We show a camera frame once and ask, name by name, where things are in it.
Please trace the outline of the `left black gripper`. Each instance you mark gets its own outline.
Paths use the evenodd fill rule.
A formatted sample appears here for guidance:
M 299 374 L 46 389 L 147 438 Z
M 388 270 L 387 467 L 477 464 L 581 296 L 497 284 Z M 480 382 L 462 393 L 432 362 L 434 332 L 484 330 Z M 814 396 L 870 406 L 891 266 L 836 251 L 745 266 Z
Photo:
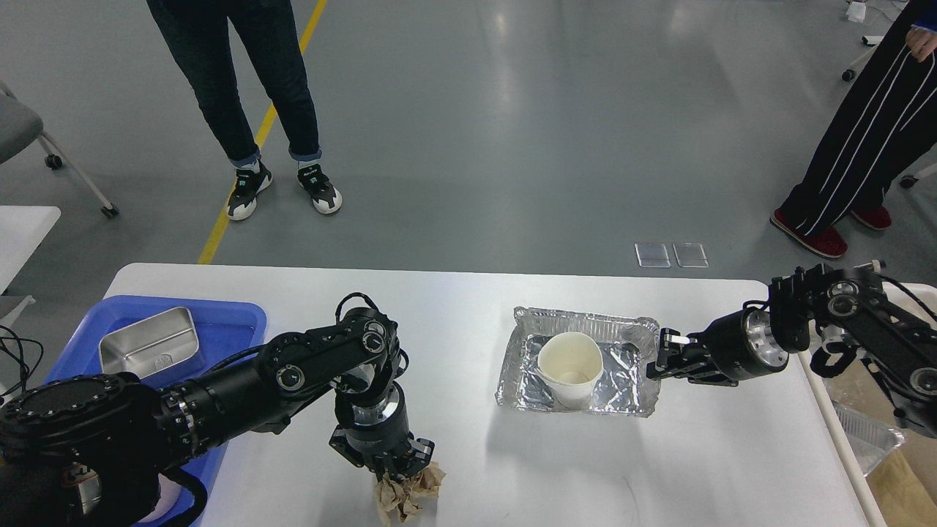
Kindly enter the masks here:
M 418 476 L 431 463 L 435 443 L 414 437 L 398 384 L 371 407 L 354 405 L 351 395 L 336 389 L 335 416 L 331 448 L 352 465 L 368 469 L 378 482 L 402 483 L 403 477 Z

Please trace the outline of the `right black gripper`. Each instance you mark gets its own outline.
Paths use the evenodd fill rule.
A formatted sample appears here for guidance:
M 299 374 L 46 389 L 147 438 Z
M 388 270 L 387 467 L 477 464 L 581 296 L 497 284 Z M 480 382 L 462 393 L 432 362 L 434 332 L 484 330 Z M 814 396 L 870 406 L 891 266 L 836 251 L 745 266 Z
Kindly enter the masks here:
M 770 314 L 747 307 L 713 320 L 696 334 L 684 336 L 662 328 L 656 359 L 646 365 L 646 377 L 736 387 L 743 380 L 780 373 L 788 361 L 788 352 L 774 337 Z

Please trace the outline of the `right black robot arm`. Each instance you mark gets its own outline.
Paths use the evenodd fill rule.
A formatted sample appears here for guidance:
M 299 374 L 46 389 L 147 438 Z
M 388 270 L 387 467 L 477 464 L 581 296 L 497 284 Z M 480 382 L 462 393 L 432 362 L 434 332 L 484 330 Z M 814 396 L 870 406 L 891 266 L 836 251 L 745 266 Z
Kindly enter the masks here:
M 646 376 L 737 386 L 780 373 L 803 351 L 810 353 L 810 369 L 824 379 L 860 361 L 890 402 L 897 426 L 934 438 L 935 313 L 923 307 L 926 319 L 920 319 L 892 302 L 884 283 L 903 293 L 908 289 L 881 268 L 880 261 L 799 267 L 774 277 L 765 300 L 749 300 L 700 332 L 662 328 Z

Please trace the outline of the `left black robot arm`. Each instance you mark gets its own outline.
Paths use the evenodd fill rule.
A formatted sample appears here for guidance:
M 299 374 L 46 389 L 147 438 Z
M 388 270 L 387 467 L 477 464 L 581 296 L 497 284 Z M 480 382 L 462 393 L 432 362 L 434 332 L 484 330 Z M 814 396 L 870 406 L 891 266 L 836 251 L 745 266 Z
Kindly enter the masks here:
M 170 386 L 101 373 L 14 397 L 2 407 L 2 524 L 130 526 L 157 508 L 166 478 L 194 500 L 166 524 L 190 526 L 208 491 L 185 464 L 244 433 L 281 433 L 328 392 L 335 451 L 378 481 L 418 479 L 434 444 L 408 424 L 397 324 L 356 296 L 362 306 L 339 304 L 331 326 L 279 334 Z

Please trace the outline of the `tracksuit person's hand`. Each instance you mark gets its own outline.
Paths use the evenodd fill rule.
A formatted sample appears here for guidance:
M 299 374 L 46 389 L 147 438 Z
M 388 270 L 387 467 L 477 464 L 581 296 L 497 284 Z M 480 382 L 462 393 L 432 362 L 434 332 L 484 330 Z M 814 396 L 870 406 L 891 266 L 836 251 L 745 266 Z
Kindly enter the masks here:
M 914 60 L 923 63 L 936 50 L 936 33 L 923 26 L 911 26 L 905 36 L 905 47 Z

